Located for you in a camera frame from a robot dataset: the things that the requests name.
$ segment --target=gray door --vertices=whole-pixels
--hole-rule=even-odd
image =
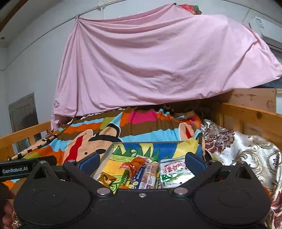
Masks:
[[[18,101],[9,105],[10,120],[13,132],[34,126],[38,124],[34,93],[31,93]],[[39,140],[41,134],[35,135],[35,140]],[[22,140],[16,143],[18,152],[26,149],[28,140]]]

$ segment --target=white air conditioner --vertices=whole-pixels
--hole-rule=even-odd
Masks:
[[[259,17],[251,20],[249,25],[270,48],[282,52],[282,28]]]

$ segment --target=silver bolt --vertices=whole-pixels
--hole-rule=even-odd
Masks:
[[[185,195],[188,192],[188,190],[186,188],[179,187],[179,188],[176,188],[174,192],[178,195]]]
[[[108,188],[99,188],[99,189],[97,190],[97,193],[100,194],[100,195],[107,195],[107,194],[109,194],[110,192],[111,192],[111,190],[108,189]]]
[[[146,194],[145,194],[145,193],[140,193],[139,196],[140,196],[141,198],[143,198],[143,197],[146,196]]]

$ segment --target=white conduit pipe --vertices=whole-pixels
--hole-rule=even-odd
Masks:
[[[110,2],[110,3],[105,4],[105,6],[109,6],[109,5],[112,5],[112,4],[115,4],[115,3],[119,3],[119,2],[124,2],[124,1],[127,1],[127,0],[116,0],[116,1],[113,1],[113,2]],[[28,47],[30,47],[32,44],[34,44],[36,41],[38,41],[41,37],[45,36],[47,33],[51,32],[52,30],[58,28],[59,26],[65,24],[65,23],[67,23],[67,22],[69,22],[69,21],[71,21],[71,20],[73,20],[73,19],[76,19],[76,18],[80,17],[81,15],[84,15],[84,14],[86,14],[86,13],[89,13],[89,12],[91,12],[91,11],[93,11],[93,10],[97,10],[97,9],[99,9],[99,8],[101,8],[101,19],[104,19],[104,9],[103,9],[103,7],[100,7],[100,6],[94,7],[94,8],[92,8],[92,9],[90,9],[90,10],[87,10],[87,11],[81,13],[81,14],[77,14],[77,15],[75,15],[74,17],[72,17],[72,18],[70,18],[70,19],[64,21],[63,23],[61,23],[61,24],[55,26],[54,28],[50,29],[48,32],[46,32],[46,33],[44,33],[43,35],[41,35],[39,38],[37,38],[35,41],[33,41],[30,45],[28,45],[23,51],[21,51],[4,69],[1,69],[0,71],[5,71],[5,70],[11,65],[11,63],[13,63],[14,60],[19,57],[19,55],[21,55]]]

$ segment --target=wooden ceiling beam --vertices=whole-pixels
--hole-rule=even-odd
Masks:
[[[0,22],[0,32],[4,29],[6,24],[11,20],[11,18],[19,11],[28,0],[19,0],[19,2],[11,9],[8,15]]]

